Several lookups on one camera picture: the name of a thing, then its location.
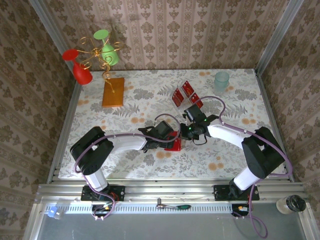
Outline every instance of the frosted glass cup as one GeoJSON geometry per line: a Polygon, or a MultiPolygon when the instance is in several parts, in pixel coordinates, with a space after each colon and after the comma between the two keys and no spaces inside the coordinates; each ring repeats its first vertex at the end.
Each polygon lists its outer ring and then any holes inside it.
{"type": "Polygon", "coordinates": [[[229,85],[229,74],[225,71],[219,71],[214,77],[214,88],[217,92],[224,92],[229,85]]]}

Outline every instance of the table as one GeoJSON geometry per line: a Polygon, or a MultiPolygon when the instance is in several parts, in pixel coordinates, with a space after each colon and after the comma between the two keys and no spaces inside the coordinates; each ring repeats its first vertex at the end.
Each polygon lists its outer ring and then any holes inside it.
{"type": "MultiPolygon", "coordinates": [[[[214,77],[219,69],[210,70],[143,70],[112,72],[114,78],[125,78],[123,107],[103,108],[104,81],[102,72],[93,72],[93,80],[83,86],[75,110],[60,179],[80,179],[73,171],[75,160],[70,147],[92,127],[100,126],[107,133],[129,132],[153,126],[154,119],[169,113],[181,122],[183,118],[170,100],[171,93],[186,80],[200,96],[214,95],[214,77]]],[[[230,84],[221,96],[227,109],[226,123],[254,131],[262,126],[272,129],[261,91],[253,69],[226,69],[230,84]]],[[[222,104],[204,100],[201,110],[218,115],[222,104]]],[[[174,129],[178,125],[163,117],[174,129]]],[[[220,139],[208,138],[202,146],[182,141],[180,152],[152,149],[147,153],[128,150],[111,154],[102,166],[106,178],[233,178],[247,166],[244,153],[238,147],[220,139]]],[[[284,173],[279,166],[274,173],[284,173]]]]}

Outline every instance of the orange wooden block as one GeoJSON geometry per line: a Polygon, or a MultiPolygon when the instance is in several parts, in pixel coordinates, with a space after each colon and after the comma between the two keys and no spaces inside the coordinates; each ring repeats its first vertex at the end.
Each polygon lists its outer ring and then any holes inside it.
{"type": "Polygon", "coordinates": [[[102,107],[112,108],[112,107],[122,107],[124,105],[124,91],[125,91],[125,79],[120,78],[111,78],[109,82],[112,84],[114,93],[110,85],[104,83],[104,91],[102,98],[102,107]]]}

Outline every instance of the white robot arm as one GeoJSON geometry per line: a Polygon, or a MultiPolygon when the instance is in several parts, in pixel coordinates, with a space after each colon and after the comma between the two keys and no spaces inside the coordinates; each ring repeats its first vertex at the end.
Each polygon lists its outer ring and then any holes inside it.
{"type": "MultiPolygon", "coordinates": [[[[180,138],[193,140],[199,139],[200,135],[204,135],[227,141],[244,151],[247,167],[229,184],[230,193],[235,198],[258,180],[264,179],[284,162],[284,159],[272,147],[244,132],[241,133],[224,126],[215,115],[207,117],[197,105],[191,106],[184,112],[191,124],[188,126],[184,123],[180,124],[180,138]]],[[[158,147],[170,149],[173,142],[171,142],[172,144],[162,143],[152,140],[148,136],[159,140],[167,140],[172,132],[173,129],[165,121],[162,121],[156,127],[139,128],[135,132],[120,133],[121,137],[104,138],[83,155],[78,162],[78,167],[92,188],[96,191],[103,191],[108,188],[108,182],[103,175],[101,166],[110,153],[125,150],[143,150],[146,152],[148,149],[158,147]]],[[[256,130],[256,134],[279,146],[269,129],[261,127],[256,130]]],[[[100,127],[92,128],[70,149],[74,159],[77,160],[85,149],[104,136],[105,133],[100,127]]]]}

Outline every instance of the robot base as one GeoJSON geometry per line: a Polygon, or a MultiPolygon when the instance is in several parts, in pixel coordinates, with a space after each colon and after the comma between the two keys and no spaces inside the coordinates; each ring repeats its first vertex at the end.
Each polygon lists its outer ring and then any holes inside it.
{"type": "MultiPolygon", "coordinates": [[[[215,201],[248,201],[251,187],[245,190],[238,198],[235,198],[233,195],[229,195],[230,193],[229,185],[214,185],[214,200],[215,201]]],[[[254,192],[252,194],[252,200],[257,201],[260,200],[259,192],[257,186],[254,187],[254,192]]]]}

